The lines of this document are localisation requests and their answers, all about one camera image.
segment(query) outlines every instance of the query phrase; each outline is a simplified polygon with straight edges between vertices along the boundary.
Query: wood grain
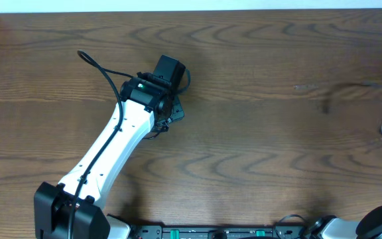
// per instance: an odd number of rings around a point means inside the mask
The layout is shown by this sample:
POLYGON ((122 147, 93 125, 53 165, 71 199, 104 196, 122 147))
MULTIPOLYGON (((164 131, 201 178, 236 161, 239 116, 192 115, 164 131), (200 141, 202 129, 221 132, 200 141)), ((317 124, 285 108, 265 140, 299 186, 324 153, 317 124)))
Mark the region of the wood grain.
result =
POLYGON ((1 14, 0 238, 34 237, 37 187, 57 183, 113 111, 79 48, 130 74, 161 54, 192 73, 186 117, 138 145, 106 213, 268 224, 382 205, 382 91, 337 88, 382 84, 382 10, 1 14))

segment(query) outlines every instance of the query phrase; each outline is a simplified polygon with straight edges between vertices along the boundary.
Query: white wall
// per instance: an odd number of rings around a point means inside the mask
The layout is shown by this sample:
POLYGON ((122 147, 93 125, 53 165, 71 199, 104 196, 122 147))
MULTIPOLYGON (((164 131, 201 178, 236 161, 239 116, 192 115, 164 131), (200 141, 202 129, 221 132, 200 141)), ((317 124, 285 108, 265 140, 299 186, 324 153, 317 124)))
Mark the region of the white wall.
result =
POLYGON ((382 0, 0 0, 0 13, 382 8, 382 0))

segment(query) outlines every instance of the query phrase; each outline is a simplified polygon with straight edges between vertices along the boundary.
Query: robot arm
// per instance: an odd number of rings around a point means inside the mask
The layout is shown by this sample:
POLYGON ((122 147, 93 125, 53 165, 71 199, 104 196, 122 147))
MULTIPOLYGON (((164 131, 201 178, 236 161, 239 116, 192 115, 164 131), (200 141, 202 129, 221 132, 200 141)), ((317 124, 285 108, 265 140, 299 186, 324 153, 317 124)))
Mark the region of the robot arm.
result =
MULTIPOLYGON (((98 161, 92 167, 84 185, 82 186, 79 198, 85 199, 90 196, 94 198, 94 205, 101 209, 105 206, 108 194, 114 180, 118 176, 120 170, 129 158, 132 150, 142 140, 142 138, 150 133, 154 126, 154 113, 145 111, 145 106, 127 100, 123 104, 123 123, 122 131, 117 132, 110 144, 99 157, 98 161)), ((84 158, 66 175, 58 184, 63 184, 64 191, 74 195, 78 187, 80 177, 84 174, 86 167, 95 157, 99 149, 110 137, 114 127, 119 121, 119 106, 116 105, 115 111, 108 124, 101 132, 90 150, 85 154, 84 158)))
POLYGON ((37 238, 126 239, 129 225, 106 218, 102 209, 138 142, 150 131, 167 131, 169 123, 184 117, 177 95, 183 92, 178 86, 186 69, 179 61, 163 55, 153 73, 132 77, 104 69, 86 53, 78 53, 109 80, 118 104, 84 158, 56 186, 45 182, 39 186, 34 195, 35 234, 37 238), (106 72, 131 77, 122 85, 120 94, 106 72))

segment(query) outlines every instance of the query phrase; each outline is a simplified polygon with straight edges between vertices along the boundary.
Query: green connector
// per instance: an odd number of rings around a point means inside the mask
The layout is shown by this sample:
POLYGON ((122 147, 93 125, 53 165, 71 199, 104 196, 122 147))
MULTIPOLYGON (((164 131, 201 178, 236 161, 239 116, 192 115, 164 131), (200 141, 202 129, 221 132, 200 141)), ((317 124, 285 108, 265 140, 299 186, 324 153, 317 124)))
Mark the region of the green connector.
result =
POLYGON ((256 236, 265 236, 265 231, 264 230, 256 231, 256 236))
POLYGON ((179 239, 179 230, 170 231, 170 239, 179 239))

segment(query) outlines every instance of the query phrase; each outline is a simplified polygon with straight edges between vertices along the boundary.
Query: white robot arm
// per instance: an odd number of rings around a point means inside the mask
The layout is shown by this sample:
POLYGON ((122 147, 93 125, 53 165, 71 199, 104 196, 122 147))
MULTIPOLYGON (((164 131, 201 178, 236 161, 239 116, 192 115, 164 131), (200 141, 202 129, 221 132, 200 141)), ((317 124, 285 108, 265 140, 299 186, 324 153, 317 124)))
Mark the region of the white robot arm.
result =
MULTIPOLYGON (((105 148, 104 152, 99 156, 98 161, 92 167, 86 182, 82 186, 79 198, 85 199, 87 196, 94 198, 94 205, 101 209, 105 206, 111 186, 117 175, 124 166, 126 160, 142 140, 142 138, 150 133, 154 126, 154 113, 145 111, 145 106, 127 100, 123 104, 123 123, 122 131, 117 132, 110 144, 105 148)), ((92 159, 95 157, 99 149, 110 137, 113 129, 119 121, 119 106, 113 112, 108 124, 101 132, 90 150, 85 154, 84 158, 66 175, 60 182, 64 184, 64 191, 74 195, 78 187, 80 177, 84 174, 92 159)))
POLYGON ((37 238, 126 239, 130 227, 103 215, 111 186, 137 144, 148 133, 167 131, 184 117, 178 94, 190 84, 189 71, 179 61, 161 56, 153 73, 138 77, 102 68, 78 51, 107 78, 117 98, 108 124, 82 160, 56 186, 43 182, 34 195, 37 238), (107 72, 128 76, 117 91, 107 72), (179 90, 184 73, 188 85, 179 90))

